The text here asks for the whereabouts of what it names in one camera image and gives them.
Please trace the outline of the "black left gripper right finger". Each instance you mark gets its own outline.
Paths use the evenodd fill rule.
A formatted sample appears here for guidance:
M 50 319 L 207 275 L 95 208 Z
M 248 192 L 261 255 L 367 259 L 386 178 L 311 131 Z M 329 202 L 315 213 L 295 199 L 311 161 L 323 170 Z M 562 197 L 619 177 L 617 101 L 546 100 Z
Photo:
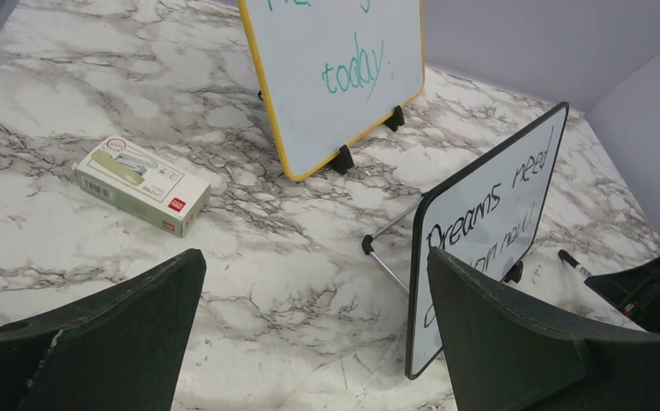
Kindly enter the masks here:
M 460 410 L 660 410 L 660 334 L 541 301 L 433 248 L 431 296 Z

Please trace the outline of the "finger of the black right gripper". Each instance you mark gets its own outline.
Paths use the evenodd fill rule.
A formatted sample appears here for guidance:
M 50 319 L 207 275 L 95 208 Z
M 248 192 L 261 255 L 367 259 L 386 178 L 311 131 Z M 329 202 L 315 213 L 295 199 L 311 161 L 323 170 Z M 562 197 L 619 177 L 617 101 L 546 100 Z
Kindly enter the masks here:
M 588 277 L 585 285 L 641 328 L 660 334 L 660 256 L 625 271 Z

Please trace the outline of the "black whiteboard marker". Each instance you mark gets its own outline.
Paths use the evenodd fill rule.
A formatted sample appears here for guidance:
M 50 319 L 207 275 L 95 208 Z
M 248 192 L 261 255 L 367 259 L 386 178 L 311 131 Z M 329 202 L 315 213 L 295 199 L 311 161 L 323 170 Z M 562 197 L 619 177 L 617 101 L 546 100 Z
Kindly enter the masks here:
M 584 279 L 587 279 L 592 276 L 592 273 L 588 271 L 576 258 L 574 258 L 569 252 L 564 249 L 558 251 L 559 258 L 570 265 L 573 269 L 579 272 Z

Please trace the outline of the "black framed whiteboard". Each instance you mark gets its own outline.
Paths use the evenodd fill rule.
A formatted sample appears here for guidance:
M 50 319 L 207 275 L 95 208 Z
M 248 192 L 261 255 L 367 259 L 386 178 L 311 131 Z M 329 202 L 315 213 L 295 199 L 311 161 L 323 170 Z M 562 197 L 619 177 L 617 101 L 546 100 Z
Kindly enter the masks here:
M 530 250 L 570 107 L 561 102 L 423 195 L 413 217 L 405 375 L 442 349 L 427 275 L 437 247 L 493 280 Z

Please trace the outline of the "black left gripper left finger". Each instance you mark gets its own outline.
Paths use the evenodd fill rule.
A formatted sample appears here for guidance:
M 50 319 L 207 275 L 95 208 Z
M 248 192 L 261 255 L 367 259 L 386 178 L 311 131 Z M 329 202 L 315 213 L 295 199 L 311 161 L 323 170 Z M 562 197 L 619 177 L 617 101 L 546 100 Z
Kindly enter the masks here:
M 168 410 L 205 280 L 188 249 L 0 327 L 0 410 Z

